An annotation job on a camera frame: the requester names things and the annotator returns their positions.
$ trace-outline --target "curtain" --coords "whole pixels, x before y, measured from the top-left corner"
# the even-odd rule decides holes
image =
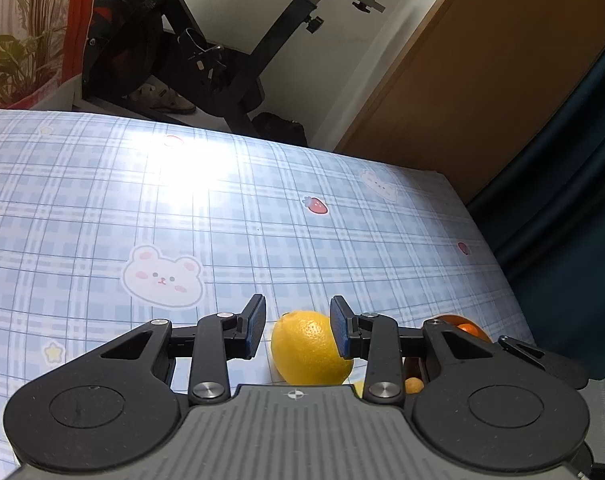
[[[468,208],[537,344],[605,377],[605,51]]]
[[[93,0],[0,0],[0,108],[31,108],[82,72]]]

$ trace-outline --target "shoe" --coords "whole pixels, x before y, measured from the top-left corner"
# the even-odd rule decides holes
[[[193,114],[196,106],[154,76],[129,94],[129,99],[166,114]]]

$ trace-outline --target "star print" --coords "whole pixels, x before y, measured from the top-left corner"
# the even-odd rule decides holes
[[[64,346],[58,344],[55,341],[50,341],[49,344],[42,349],[44,358],[47,364],[59,365],[64,360]]]

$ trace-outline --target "blue checkered tablecloth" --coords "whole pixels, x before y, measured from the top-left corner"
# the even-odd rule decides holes
[[[336,294],[404,326],[450,312],[532,340],[438,173],[169,124],[0,111],[0,478],[16,464],[3,408],[26,381],[150,319],[195,324],[256,292],[265,335],[255,359],[229,363],[232,386],[282,381],[274,322],[327,314]]]

